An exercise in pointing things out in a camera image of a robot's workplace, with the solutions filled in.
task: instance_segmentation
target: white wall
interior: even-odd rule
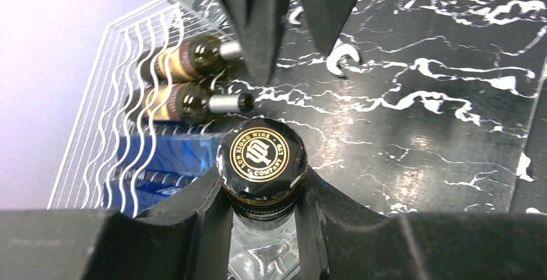
[[[105,26],[151,0],[0,0],[0,209],[45,208]]]

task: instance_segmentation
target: bottle label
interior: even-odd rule
[[[169,72],[171,73],[171,77],[173,79],[173,82],[187,82],[194,80],[195,77],[192,77],[192,71],[189,71],[181,61],[181,54],[182,51],[187,51],[189,43],[183,43],[181,47],[177,50],[176,46],[170,47],[165,49],[165,51],[159,55],[156,59],[155,63],[155,69],[158,77],[160,79],[166,80],[167,79],[167,70],[165,68],[165,59],[169,57],[168,66],[169,66]]]
[[[177,113],[177,93],[182,85],[175,85],[169,89],[167,86],[159,86],[157,96],[154,99],[154,90],[149,90],[143,101],[143,108],[148,107],[146,116],[154,121],[180,121],[181,116]]]
[[[181,45],[181,48],[179,49],[179,64],[182,66],[182,69],[186,74],[190,77],[190,79],[198,79],[200,78],[200,75],[198,72],[195,71],[195,67],[192,64],[192,61],[190,60],[190,44],[185,43]]]
[[[263,127],[241,132],[230,147],[232,167],[243,179],[252,182],[266,182],[281,175],[289,155],[285,138]]]

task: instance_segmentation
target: bottle cap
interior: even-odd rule
[[[242,56],[243,50],[239,41],[234,40],[221,43],[219,53],[223,59],[235,59]]]
[[[215,94],[209,99],[209,109],[214,114],[225,114],[228,112],[247,113],[253,110],[255,100],[251,94]]]
[[[289,214],[308,157],[302,139],[273,119],[251,119],[229,131],[217,153],[217,168],[234,211],[270,221]]]

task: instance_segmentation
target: dark green wine bottle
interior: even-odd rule
[[[173,83],[201,80],[211,75],[217,75],[226,68],[226,60],[241,56],[241,47],[237,41],[222,43],[211,35],[200,35],[188,42],[183,42],[179,48],[173,44],[161,53],[163,48],[154,48],[141,66],[143,80],[153,83],[150,64],[154,60],[154,73],[159,81],[167,80],[170,73]],[[137,61],[142,61],[150,54],[145,51]]]
[[[143,100],[139,102],[141,92]],[[254,107],[254,99],[250,94],[219,95],[195,83],[176,84],[171,90],[166,85],[161,85],[154,101],[153,99],[154,88],[134,91],[126,108],[129,118],[137,121],[140,112],[146,109],[143,113],[144,121],[152,118],[157,122],[197,125],[209,122],[214,114],[245,113]]]

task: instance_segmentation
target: gold logo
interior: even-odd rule
[[[282,135],[263,127],[241,132],[230,147],[230,163],[243,179],[265,182],[287,167],[289,147]]]

